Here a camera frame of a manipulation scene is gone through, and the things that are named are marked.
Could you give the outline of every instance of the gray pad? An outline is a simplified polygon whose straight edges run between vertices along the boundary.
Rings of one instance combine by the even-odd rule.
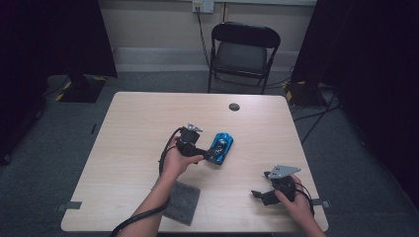
[[[176,182],[170,194],[170,204],[163,212],[164,216],[191,225],[200,193],[196,187]]]

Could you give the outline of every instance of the wooden table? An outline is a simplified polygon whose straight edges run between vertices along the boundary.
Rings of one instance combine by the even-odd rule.
[[[229,105],[240,106],[237,112]],[[119,92],[114,96],[67,209],[64,231],[112,231],[132,215],[158,177],[158,160],[173,131],[188,122],[204,132],[208,149],[219,132],[234,143],[222,164],[188,168],[179,181],[201,190],[191,226],[163,217],[161,232],[289,232],[298,227],[281,205],[264,206],[251,190],[272,186],[263,172],[274,165],[301,168],[297,175],[318,198],[285,98],[259,95]],[[328,223],[322,206],[315,218]]]

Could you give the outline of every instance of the hand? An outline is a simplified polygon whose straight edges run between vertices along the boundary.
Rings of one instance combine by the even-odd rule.
[[[163,172],[161,177],[177,180],[179,176],[188,169],[189,165],[204,160],[204,156],[202,155],[192,157],[183,156],[176,146],[176,139],[178,138],[179,137],[175,137],[170,142],[168,148],[169,151],[167,152],[166,158],[164,159]]]
[[[297,176],[291,175],[291,177],[295,183],[301,184],[301,180]],[[302,191],[301,185],[296,185],[295,187]],[[307,236],[325,236],[315,221],[308,200],[303,194],[295,192],[295,199],[293,202],[289,201],[289,199],[279,190],[275,190],[275,196],[277,196],[280,202],[286,207],[296,223],[304,229]]]

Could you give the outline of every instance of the wall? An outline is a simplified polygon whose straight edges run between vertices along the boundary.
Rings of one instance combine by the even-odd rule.
[[[112,47],[202,48],[200,25],[191,2],[100,1]],[[263,25],[282,37],[280,51],[299,51],[313,6],[214,3],[213,14],[202,14],[207,48],[211,29],[225,21]]]

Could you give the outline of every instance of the chair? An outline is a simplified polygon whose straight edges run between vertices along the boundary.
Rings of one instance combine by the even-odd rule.
[[[263,80],[263,95],[280,43],[280,36],[267,27],[233,22],[215,26],[211,32],[208,93],[212,74],[216,78],[216,73],[222,73],[259,79],[257,86]],[[272,51],[269,58],[268,49]]]

